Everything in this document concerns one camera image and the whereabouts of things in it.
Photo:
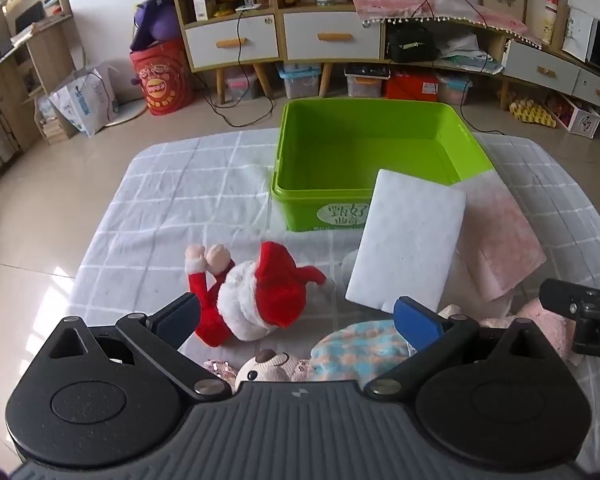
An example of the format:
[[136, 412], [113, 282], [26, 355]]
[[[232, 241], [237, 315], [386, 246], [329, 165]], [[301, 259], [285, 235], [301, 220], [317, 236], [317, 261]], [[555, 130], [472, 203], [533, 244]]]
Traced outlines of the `white grid tablecloth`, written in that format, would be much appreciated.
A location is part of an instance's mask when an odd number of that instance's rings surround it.
[[[262, 240], [339, 280], [357, 230], [294, 233], [268, 192], [276, 129], [157, 144], [140, 152], [114, 194], [79, 267], [69, 311], [91, 325], [129, 312], [154, 313], [186, 291], [185, 249], [225, 245], [250, 259]], [[600, 289], [600, 214], [539, 144], [481, 133], [478, 142], [516, 198], [544, 249], [545, 263], [514, 291], [520, 307], [542, 281]]]

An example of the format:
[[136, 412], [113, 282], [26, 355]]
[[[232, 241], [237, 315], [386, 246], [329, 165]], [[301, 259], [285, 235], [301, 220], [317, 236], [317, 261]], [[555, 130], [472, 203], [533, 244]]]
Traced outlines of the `purple plush toy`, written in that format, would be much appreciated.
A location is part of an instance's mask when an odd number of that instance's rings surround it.
[[143, 51], [156, 42], [165, 42], [181, 36], [174, 0], [146, 0], [134, 15], [135, 32], [130, 50]]

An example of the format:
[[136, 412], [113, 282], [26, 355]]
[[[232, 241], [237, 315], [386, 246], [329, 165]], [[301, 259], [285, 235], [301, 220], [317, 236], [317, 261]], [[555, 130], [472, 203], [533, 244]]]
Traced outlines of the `pink lace cabinet cloth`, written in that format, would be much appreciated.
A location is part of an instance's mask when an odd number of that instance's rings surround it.
[[511, 16], [472, 4], [468, 0], [352, 0], [364, 24], [437, 21], [471, 24], [502, 32], [519, 42], [541, 49], [542, 41], [527, 25]]

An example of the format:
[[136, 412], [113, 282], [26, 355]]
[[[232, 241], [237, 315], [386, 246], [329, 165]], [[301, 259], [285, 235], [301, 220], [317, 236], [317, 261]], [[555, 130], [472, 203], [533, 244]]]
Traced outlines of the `wooden tv cabinet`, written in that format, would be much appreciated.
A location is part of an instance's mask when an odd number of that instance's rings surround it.
[[388, 64], [389, 24], [420, 23], [444, 32], [458, 28], [486, 38], [486, 50], [501, 64], [501, 76], [562, 92], [600, 107], [600, 74], [542, 44], [538, 49], [502, 32], [471, 24], [437, 21], [364, 24], [352, 0], [333, 6], [284, 6], [271, 0], [263, 8], [235, 10], [227, 16], [198, 20], [194, 0], [174, 0], [189, 67], [192, 72], [253, 66], [258, 74], [266, 63], [315, 62]]

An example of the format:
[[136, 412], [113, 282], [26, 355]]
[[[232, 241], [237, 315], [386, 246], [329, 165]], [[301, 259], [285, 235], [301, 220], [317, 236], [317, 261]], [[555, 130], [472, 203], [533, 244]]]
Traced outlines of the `red snack bucket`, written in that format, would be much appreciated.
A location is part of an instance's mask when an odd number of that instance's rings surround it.
[[169, 115], [193, 102], [192, 72], [183, 40], [157, 42], [148, 49], [132, 51], [130, 59], [151, 114]]

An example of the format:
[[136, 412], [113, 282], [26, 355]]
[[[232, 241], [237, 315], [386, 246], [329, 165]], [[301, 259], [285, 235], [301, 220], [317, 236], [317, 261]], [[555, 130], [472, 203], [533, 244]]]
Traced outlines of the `clear storage box blue lid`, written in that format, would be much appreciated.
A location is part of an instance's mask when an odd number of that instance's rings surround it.
[[283, 81], [288, 99], [294, 100], [318, 96], [322, 74], [322, 66], [320, 64], [278, 64], [277, 73]]

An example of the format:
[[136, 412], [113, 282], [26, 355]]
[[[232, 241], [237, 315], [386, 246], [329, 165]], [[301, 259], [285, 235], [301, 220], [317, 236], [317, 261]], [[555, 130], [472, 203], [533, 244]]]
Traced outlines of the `white foam sponge block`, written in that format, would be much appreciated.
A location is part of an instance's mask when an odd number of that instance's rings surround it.
[[379, 170], [346, 299], [391, 313], [407, 296], [437, 310], [465, 209], [458, 188]]

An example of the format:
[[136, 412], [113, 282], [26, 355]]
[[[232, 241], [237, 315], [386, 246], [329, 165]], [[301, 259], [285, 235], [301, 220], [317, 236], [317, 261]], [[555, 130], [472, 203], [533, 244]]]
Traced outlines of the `microwave oven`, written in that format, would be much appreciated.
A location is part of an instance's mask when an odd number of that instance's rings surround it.
[[570, 8], [562, 50], [600, 70], [600, 20]]

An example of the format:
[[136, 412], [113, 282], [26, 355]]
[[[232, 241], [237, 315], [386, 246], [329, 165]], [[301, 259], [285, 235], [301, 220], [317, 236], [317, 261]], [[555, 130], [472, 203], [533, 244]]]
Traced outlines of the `red santa plush toy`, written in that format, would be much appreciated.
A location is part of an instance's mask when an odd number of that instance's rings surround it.
[[185, 252], [189, 291], [200, 304], [196, 336], [216, 348], [230, 338], [257, 341], [294, 324], [309, 287], [327, 294], [332, 281], [315, 266], [299, 266], [279, 243], [263, 242], [257, 259], [237, 264], [222, 244]]

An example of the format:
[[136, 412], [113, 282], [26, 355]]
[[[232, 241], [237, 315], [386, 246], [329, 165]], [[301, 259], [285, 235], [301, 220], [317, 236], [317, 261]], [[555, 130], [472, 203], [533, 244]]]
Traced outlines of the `red cardboard box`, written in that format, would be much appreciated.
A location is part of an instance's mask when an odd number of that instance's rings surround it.
[[437, 102], [438, 84], [433, 73], [393, 72], [385, 84], [385, 98]]

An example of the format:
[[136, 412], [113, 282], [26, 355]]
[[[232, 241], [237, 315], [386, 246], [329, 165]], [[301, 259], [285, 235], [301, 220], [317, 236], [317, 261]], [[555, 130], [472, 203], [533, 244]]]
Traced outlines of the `pink fluffy plush toy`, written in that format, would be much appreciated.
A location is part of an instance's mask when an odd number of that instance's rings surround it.
[[576, 356], [571, 350], [576, 323], [569, 318], [544, 309], [539, 298], [529, 301], [517, 314], [507, 315], [504, 318], [485, 318], [480, 321], [480, 325], [490, 328], [507, 328], [517, 318], [528, 318], [538, 326], [565, 362], [574, 366], [578, 366], [582, 362], [582, 356]]

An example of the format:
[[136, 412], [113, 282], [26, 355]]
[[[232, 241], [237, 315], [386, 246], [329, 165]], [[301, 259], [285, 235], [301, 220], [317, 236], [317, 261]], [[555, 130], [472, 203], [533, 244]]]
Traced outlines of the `green plastic bin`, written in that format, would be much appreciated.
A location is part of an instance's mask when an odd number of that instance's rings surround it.
[[443, 103], [307, 98], [283, 109], [271, 195], [288, 229], [356, 229], [378, 171], [452, 185], [492, 164]]

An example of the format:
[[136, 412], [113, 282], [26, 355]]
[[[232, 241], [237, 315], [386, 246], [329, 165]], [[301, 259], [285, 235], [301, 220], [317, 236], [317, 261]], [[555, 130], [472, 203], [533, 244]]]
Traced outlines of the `small bear plush toy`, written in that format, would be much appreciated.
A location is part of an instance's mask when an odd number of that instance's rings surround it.
[[272, 349], [261, 350], [241, 368], [220, 360], [208, 360], [204, 362], [204, 368], [225, 380], [234, 393], [244, 382], [306, 382], [313, 376], [308, 360]]

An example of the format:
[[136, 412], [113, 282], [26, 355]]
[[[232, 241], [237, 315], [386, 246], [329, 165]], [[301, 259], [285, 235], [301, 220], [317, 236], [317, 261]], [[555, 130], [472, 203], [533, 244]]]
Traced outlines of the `pink stained sponge block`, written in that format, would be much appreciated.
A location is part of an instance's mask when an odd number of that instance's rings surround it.
[[545, 263], [530, 223], [501, 177], [488, 170], [454, 185], [466, 194], [457, 250], [478, 296], [503, 297]]

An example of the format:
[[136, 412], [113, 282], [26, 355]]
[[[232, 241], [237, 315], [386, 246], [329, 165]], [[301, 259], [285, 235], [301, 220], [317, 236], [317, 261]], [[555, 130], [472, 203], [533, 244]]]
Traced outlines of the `wooden bookshelf desk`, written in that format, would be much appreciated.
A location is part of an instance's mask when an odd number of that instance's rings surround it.
[[69, 0], [0, 0], [0, 125], [16, 151], [78, 133], [50, 94], [84, 62]]

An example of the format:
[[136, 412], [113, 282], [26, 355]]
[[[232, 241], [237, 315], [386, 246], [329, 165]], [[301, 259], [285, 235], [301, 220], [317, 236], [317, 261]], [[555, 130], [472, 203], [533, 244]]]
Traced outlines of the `yellow egg tray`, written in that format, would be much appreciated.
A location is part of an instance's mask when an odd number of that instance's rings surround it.
[[552, 113], [540, 103], [530, 99], [515, 100], [509, 104], [509, 113], [525, 124], [541, 125], [555, 129], [557, 120]]

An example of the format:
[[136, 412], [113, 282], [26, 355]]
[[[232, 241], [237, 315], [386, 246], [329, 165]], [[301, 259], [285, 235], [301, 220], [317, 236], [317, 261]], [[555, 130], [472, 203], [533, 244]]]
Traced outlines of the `black bag on shelf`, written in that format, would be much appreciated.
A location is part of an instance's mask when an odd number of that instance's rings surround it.
[[430, 62], [438, 58], [434, 35], [420, 23], [389, 24], [386, 58], [393, 63]]

